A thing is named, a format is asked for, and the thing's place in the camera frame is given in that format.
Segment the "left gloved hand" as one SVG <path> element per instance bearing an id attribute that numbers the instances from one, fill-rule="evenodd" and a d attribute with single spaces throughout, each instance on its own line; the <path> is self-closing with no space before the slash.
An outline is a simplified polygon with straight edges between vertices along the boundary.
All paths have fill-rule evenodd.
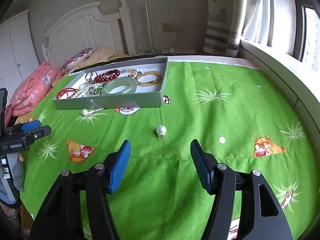
<path id="1" fill-rule="evenodd" d="M 1 157 L 1 200 L 14 205 L 24 191 L 24 167 L 20 153 Z"/>

